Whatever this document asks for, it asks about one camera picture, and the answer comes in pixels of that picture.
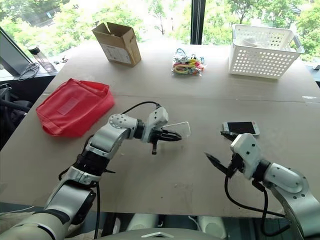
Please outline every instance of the white plastic basket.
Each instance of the white plastic basket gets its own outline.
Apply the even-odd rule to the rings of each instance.
[[[289,29],[234,24],[232,38],[231,74],[278,79],[305,52]],[[292,40],[297,50],[290,47]]]

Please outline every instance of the basket handle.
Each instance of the basket handle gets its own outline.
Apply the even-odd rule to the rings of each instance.
[[[304,54],[305,53],[305,48],[304,46],[302,46],[300,40],[299,40],[299,37],[297,35],[295,35],[293,37],[293,41],[297,47],[297,53],[300,53],[300,54]]]

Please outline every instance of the wooden table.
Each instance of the wooden table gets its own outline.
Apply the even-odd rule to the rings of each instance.
[[[116,174],[106,173],[100,182],[102,211],[260,217],[228,201],[223,174],[204,154],[225,165],[231,160],[231,142],[220,136],[225,121],[256,121],[266,159],[302,172],[320,200],[320,90],[303,64],[294,62],[279,80],[229,75],[228,47],[193,45],[185,49],[205,57],[205,72],[176,77],[170,70],[176,47],[140,44],[142,61],[133,68],[108,62],[96,42],[78,47],[2,149],[0,201],[43,206],[85,139],[111,114],[142,101],[164,106],[170,124],[188,121],[191,136],[160,142],[157,155],[151,155],[151,144],[126,140],[108,165]],[[69,78],[109,84],[116,104],[83,137],[52,137],[42,130],[35,107]],[[145,120],[152,110],[145,105],[129,115]],[[239,173],[230,193],[243,204],[263,207],[263,195]],[[281,205],[270,197],[269,208],[280,211]]]

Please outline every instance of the red pouch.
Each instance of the red pouch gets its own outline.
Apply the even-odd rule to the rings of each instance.
[[[114,104],[108,85],[70,78],[36,108],[36,113],[48,134],[81,137]]]

